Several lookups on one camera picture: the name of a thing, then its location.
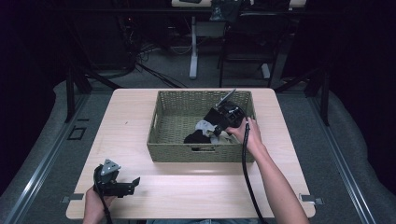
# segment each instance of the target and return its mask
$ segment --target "person's left hand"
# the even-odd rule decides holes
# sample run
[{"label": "person's left hand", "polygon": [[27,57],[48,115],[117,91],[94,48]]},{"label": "person's left hand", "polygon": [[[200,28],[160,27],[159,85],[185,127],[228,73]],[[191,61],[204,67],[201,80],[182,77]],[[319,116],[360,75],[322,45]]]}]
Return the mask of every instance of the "person's left hand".
[{"label": "person's left hand", "polygon": [[[113,200],[117,196],[105,196],[105,203],[107,207],[110,207]],[[84,211],[84,224],[99,223],[105,216],[104,207],[99,195],[93,190],[93,187],[87,190],[85,194],[85,211]]]}]

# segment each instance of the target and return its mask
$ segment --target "metal bracket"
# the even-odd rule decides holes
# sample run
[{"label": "metal bracket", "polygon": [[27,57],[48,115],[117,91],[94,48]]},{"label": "metal bracket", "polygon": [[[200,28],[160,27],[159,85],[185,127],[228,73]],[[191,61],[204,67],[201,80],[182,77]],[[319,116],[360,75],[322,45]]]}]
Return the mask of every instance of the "metal bracket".
[{"label": "metal bracket", "polygon": [[227,93],[227,95],[225,95],[224,97],[220,98],[220,101],[215,104],[215,108],[218,108],[220,105],[224,104],[225,102],[228,101],[228,99],[230,99],[231,96],[233,96],[233,93],[236,91],[236,89],[231,90],[230,92]]},{"label": "metal bracket", "polygon": [[106,159],[106,160],[105,160],[105,164],[103,165],[103,168],[102,168],[102,173],[101,173],[101,175],[110,174],[110,173],[112,173],[112,172],[114,172],[114,171],[119,170],[120,168],[121,168],[121,167],[120,167],[118,164],[116,164],[114,161],[111,161],[111,160],[109,160],[109,159]]},{"label": "metal bracket", "polygon": [[322,198],[315,198],[315,195],[300,194],[300,200],[305,203],[312,203],[313,205],[323,205]]},{"label": "metal bracket", "polygon": [[84,194],[72,194],[70,196],[63,196],[61,199],[61,203],[70,203],[72,200],[82,200]]},{"label": "metal bracket", "polygon": [[69,134],[69,136],[67,137],[67,140],[81,140],[82,136],[84,136],[85,131],[87,130],[87,128],[83,127],[83,128],[76,128],[76,125],[74,126],[72,132]]}]

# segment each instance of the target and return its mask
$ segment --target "wooden table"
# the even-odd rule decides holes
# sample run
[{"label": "wooden table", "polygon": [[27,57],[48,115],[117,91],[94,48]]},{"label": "wooden table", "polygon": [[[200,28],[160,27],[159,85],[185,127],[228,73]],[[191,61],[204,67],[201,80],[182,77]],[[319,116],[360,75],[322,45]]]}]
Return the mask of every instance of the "wooden table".
[{"label": "wooden table", "polygon": [[[184,89],[183,91],[228,89]],[[288,128],[271,89],[251,91],[262,140],[295,194],[309,194]],[[121,166],[119,183],[141,177],[134,195],[116,199],[113,218],[247,218],[257,217],[239,162],[153,162],[147,140],[159,89],[120,89],[113,93],[75,193],[92,186],[94,169],[110,159]],[[247,165],[250,182],[264,217],[273,217],[255,162]],[[84,200],[71,201],[66,215],[81,219]],[[311,203],[302,206],[309,217]]]}]

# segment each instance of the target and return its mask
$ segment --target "wicker basket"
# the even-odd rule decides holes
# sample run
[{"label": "wicker basket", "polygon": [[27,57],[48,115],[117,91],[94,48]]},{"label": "wicker basket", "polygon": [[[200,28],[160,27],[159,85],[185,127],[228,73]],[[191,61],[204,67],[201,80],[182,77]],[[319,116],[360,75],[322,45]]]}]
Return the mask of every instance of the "wicker basket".
[{"label": "wicker basket", "polygon": [[[227,91],[159,91],[148,134],[148,151],[153,161],[163,162],[238,162],[241,144],[184,144]],[[236,91],[230,100],[248,116],[255,118],[250,91]],[[247,162],[253,162],[247,152]]]}]

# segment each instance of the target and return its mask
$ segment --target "forearm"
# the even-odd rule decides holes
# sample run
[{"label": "forearm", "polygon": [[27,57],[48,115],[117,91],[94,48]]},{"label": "forearm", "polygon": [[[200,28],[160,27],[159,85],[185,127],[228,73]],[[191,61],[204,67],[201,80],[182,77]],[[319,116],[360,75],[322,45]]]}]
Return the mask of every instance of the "forearm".
[{"label": "forearm", "polygon": [[301,207],[288,180],[276,166],[264,145],[255,155],[262,174],[262,181],[268,203],[275,215],[277,223],[308,223],[306,214]]},{"label": "forearm", "polygon": [[84,219],[82,220],[82,224],[97,224],[100,223],[102,219],[99,217],[91,217],[89,215],[84,215]]}]

